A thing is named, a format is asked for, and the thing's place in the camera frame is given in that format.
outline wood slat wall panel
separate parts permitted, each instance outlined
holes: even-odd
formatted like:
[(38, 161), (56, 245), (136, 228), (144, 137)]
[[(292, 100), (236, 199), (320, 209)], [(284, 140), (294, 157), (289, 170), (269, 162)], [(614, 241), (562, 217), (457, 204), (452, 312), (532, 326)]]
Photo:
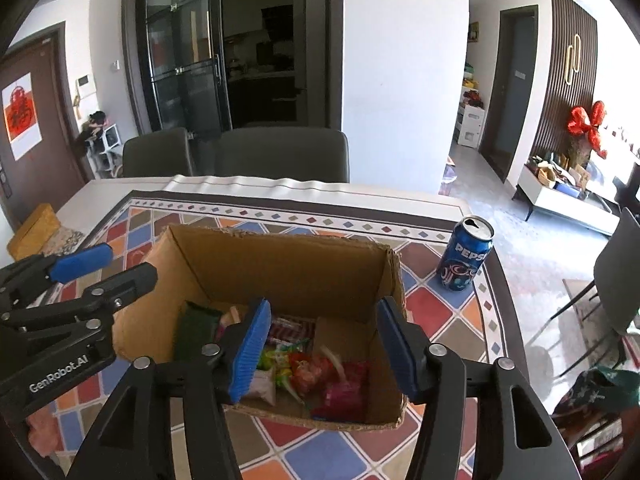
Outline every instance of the wood slat wall panel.
[[(571, 108), (582, 106), (587, 112), (591, 111), (598, 62), (598, 24), (594, 17), (572, 0), (551, 0), (551, 5), (553, 33), (549, 79), (531, 149), (532, 155), (540, 156), (549, 151), (566, 152), (569, 142), (566, 124)], [(582, 66), (569, 86), (564, 81), (564, 63), (567, 47), (574, 42), (575, 34), (582, 40)]]

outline open cardboard box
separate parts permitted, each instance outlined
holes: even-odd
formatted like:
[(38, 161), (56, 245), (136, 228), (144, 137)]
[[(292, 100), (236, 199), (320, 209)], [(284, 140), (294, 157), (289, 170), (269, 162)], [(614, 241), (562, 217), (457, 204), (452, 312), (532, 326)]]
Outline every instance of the open cardboard box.
[(313, 353), (325, 345), (345, 361), (369, 361), (366, 423), (313, 420), (284, 391), (278, 391), (275, 407), (243, 399), (235, 409), (324, 430), (388, 430), (402, 423), (406, 398), (396, 386), (375, 316), (384, 296), (393, 296), (404, 313), (400, 265), (391, 248), (348, 238), (171, 226), (146, 261), (158, 270), (158, 284), (116, 314), (113, 345), (121, 357), (170, 361), (185, 300), (226, 312), (264, 297), (274, 316), (316, 320)]

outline vase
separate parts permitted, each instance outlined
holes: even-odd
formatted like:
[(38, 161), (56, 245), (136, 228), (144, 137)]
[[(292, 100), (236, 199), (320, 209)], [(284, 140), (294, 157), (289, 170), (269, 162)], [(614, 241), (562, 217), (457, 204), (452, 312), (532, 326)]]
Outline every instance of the vase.
[(587, 163), (591, 156), (591, 143), (587, 136), (581, 135), (579, 137), (572, 136), (569, 143), (569, 168), (575, 168), (580, 166), (582, 168), (587, 167)]

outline brown front door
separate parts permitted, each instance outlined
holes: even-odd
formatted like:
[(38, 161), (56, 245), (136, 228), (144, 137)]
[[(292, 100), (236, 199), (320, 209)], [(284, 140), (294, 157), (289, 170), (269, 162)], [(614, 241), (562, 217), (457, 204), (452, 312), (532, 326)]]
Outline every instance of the brown front door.
[(0, 193), (20, 223), (43, 202), (57, 211), (84, 185), (64, 121), (57, 40), (38, 40), (0, 62)]

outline dark gray chair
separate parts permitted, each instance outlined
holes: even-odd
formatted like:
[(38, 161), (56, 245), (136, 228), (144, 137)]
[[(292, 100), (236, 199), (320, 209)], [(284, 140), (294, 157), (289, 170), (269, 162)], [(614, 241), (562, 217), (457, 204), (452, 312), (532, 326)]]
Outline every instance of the dark gray chair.
[(129, 139), (122, 151), (122, 176), (194, 176), (187, 130), (172, 128)]
[[(610, 338), (609, 345), (598, 362), (613, 348), (615, 344), (621, 347), (620, 341), (626, 334), (640, 335), (632, 323), (638, 315), (640, 308), (640, 226), (629, 212), (624, 208), (620, 215), (620, 222), (616, 231), (598, 255), (593, 266), (593, 281), (573, 298), (567, 305), (556, 312), (546, 323), (560, 316), (568, 308), (585, 296), (594, 286), (597, 294), (591, 299), (599, 297), (598, 304), (582, 319), (587, 319), (596, 309), (602, 307), (606, 314), (607, 322), (611, 328), (589, 348), (573, 365), (565, 370), (559, 377), (573, 370), (583, 359), (586, 359), (605, 340)], [(624, 360), (624, 348), (618, 363)]]
[(216, 176), (349, 181), (349, 147), (327, 128), (260, 126), (225, 132), (216, 149)]

